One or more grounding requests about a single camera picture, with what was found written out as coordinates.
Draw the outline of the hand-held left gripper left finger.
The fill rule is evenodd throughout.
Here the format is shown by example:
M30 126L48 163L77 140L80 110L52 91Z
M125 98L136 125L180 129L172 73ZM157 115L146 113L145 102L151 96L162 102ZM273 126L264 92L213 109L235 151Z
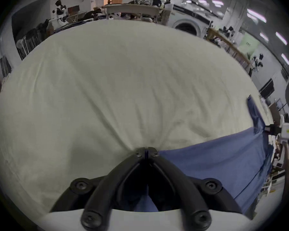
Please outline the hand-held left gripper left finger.
M113 208L133 211L146 194L145 167L146 148L140 148L106 176L77 178L55 202L50 213L84 208L80 217L83 228L105 231Z

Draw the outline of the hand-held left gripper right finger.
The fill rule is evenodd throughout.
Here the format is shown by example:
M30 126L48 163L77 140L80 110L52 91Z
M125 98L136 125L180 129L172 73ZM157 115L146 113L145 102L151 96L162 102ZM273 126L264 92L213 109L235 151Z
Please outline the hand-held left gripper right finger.
M214 178L185 175L155 148L146 149L148 195L158 211L180 209L186 230L205 231L212 224L209 210L242 214L233 197Z

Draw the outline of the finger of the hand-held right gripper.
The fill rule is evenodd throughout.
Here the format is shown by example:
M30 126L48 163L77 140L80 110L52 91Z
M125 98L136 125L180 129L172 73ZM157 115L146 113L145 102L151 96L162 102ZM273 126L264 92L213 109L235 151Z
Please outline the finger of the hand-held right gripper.
M277 125L268 125L265 126L264 131L269 135L278 135L280 134L280 127Z

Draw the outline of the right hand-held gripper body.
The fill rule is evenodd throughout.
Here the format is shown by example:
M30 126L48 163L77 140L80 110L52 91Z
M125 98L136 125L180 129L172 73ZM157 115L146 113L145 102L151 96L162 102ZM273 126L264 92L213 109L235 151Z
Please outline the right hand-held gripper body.
M280 132L279 141L280 143L287 143L289 141L289 119L285 115L280 115Z

